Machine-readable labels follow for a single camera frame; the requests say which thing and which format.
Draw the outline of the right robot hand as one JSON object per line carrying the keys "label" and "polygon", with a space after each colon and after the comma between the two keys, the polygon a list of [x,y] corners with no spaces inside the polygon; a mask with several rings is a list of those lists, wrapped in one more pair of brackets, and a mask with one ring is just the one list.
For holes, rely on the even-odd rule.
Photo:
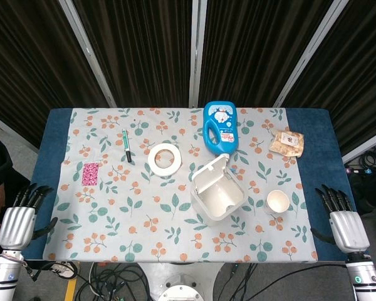
{"label": "right robot hand", "polygon": [[336,245],[345,254],[364,253],[370,246],[360,215],[353,209],[349,197],[341,190],[322,185],[316,188],[328,215],[333,236],[326,236],[311,228],[313,236],[325,243]]}

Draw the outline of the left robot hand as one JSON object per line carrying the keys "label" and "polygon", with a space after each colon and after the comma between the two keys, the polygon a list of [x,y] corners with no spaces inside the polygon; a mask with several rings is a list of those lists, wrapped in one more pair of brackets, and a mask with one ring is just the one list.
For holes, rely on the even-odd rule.
{"label": "left robot hand", "polygon": [[21,251],[31,241],[47,235],[54,229],[57,218],[53,218],[44,228],[34,228],[38,211],[52,191],[52,187],[37,186],[34,183],[17,193],[13,205],[5,211],[1,223],[0,247],[3,250]]}

